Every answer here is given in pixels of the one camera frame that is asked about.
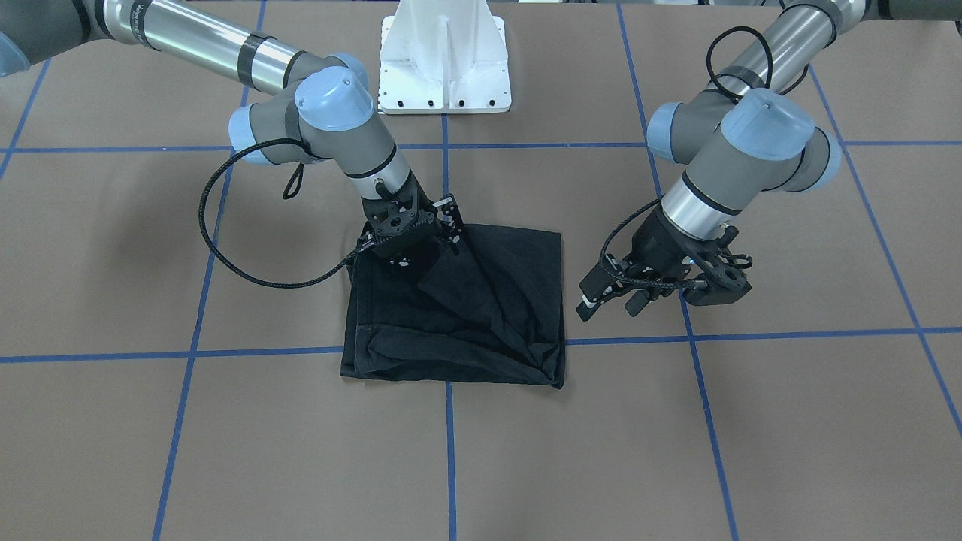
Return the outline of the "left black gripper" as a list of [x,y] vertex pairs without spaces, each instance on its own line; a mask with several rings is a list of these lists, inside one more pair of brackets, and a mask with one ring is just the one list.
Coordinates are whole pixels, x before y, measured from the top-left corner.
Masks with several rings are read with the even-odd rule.
[[[660,203],[642,206],[605,237],[597,264],[579,282],[582,299],[576,312],[582,322],[590,321],[605,302],[632,290],[625,302],[629,316],[638,316],[663,292],[688,290],[708,298],[717,294],[718,289],[706,275],[688,280],[691,265],[685,263],[687,254],[678,240],[677,230],[660,215],[660,208]],[[619,259],[608,253],[616,235],[643,213],[647,217],[632,236],[628,256]]]

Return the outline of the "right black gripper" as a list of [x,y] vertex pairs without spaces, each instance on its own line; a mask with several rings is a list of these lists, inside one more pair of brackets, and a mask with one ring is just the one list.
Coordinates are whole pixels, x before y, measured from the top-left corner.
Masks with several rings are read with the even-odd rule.
[[374,199],[362,199],[367,223],[358,236],[357,252],[371,251],[389,264],[411,267],[426,253],[422,244],[432,239],[459,249],[463,219],[453,195],[430,200],[416,180],[406,181],[396,192],[382,180],[376,180],[374,188]]

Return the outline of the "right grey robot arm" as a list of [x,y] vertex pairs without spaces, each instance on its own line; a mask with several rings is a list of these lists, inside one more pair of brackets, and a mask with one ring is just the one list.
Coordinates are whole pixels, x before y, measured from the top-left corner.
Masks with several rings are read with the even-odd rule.
[[158,125],[158,97],[199,112],[196,90],[219,77],[264,96],[237,108],[227,133],[239,159],[258,165],[331,162],[354,185],[365,215],[358,250],[405,266],[430,244],[457,249],[463,222],[452,198],[430,199],[385,126],[364,66],[346,53],[319,55],[182,1],[4,1],[2,75],[20,75],[83,46],[140,52],[99,59],[97,73],[70,69],[56,82],[48,120],[92,120],[93,136],[140,141]]

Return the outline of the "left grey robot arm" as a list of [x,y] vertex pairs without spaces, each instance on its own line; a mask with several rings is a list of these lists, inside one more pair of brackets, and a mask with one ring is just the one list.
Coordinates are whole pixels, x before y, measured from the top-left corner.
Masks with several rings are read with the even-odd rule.
[[766,31],[731,65],[715,71],[687,103],[660,106],[647,124],[653,155],[683,165],[666,194],[639,209],[645,222],[630,252],[602,246],[579,287],[576,311],[588,321],[626,297],[638,315],[678,292],[688,304],[732,304],[750,291],[752,258],[731,251],[733,219],[763,192],[805,192],[837,174],[841,150],[788,96],[810,62],[866,13],[866,1],[788,1]]

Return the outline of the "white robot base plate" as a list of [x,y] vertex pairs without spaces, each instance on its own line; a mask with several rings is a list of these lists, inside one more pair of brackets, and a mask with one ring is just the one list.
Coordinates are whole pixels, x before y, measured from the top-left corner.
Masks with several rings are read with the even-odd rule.
[[385,114],[511,110],[504,20],[486,1],[401,1],[380,30],[378,107]]

